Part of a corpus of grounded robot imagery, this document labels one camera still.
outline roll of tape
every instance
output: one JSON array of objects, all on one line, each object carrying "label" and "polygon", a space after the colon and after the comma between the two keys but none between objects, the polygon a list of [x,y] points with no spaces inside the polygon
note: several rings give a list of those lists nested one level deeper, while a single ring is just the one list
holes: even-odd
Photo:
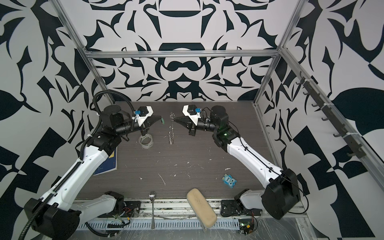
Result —
[{"label": "roll of tape", "polygon": [[[143,142],[144,140],[146,140],[147,138],[150,139],[150,142],[149,142],[148,144],[143,144],[142,142]],[[152,135],[150,135],[149,133],[147,133],[147,134],[145,134],[144,136],[140,136],[140,137],[139,137],[139,143],[140,143],[141,147],[144,148],[144,149],[148,149],[148,148],[152,147],[152,145],[153,145],[153,138],[152,138]]]}]

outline patterned wallpaper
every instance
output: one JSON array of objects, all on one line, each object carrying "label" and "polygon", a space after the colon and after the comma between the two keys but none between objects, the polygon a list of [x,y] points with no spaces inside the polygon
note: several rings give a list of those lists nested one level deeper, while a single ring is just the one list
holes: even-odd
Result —
[{"label": "patterned wallpaper", "polygon": [[253,100],[271,57],[96,59],[109,89],[132,101]]},{"label": "patterned wallpaper", "polygon": [[47,0],[1,1],[0,35],[0,229],[10,240],[27,222],[25,203],[78,158],[99,88]]},{"label": "patterned wallpaper", "polygon": [[89,50],[276,49],[297,0],[63,0]]},{"label": "patterned wallpaper", "polygon": [[[382,1],[309,0],[288,50],[377,154],[382,149]],[[259,106],[283,168],[298,174],[322,239],[383,239],[384,192],[284,60]]]}]

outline spoon handle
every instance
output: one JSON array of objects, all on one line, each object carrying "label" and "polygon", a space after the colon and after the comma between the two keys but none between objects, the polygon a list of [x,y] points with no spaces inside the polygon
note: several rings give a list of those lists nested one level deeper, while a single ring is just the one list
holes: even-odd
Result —
[{"label": "spoon handle", "polygon": [[151,228],[155,229],[155,215],[154,215],[154,210],[153,210],[153,202],[152,202],[152,224]]}]

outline spoon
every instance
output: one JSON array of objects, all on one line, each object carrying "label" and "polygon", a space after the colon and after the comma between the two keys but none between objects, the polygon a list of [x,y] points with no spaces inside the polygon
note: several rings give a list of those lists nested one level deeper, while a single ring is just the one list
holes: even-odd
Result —
[{"label": "spoon", "polygon": [[152,202],[152,224],[151,224],[152,229],[155,229],[155,215],[153,210],[153,202],[155,201],[155,199],[156,199],[156,193],[155,191],[151,191],[149,193],[149,200]]}]

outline metal whisk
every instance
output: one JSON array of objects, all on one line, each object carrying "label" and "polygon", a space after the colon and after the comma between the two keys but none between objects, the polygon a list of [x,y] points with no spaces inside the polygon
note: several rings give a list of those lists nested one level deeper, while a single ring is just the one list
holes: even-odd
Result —
[{"label": "metal whisk", "polygon": [[172,123],[171,123],[171,126],[169,126],[168,138],[169,138],[169,144],[173,144],[173,140],[174,140],[173,119],[175,118],[175,114],[173,112],[171,112],[169,118],[171,119]]}]

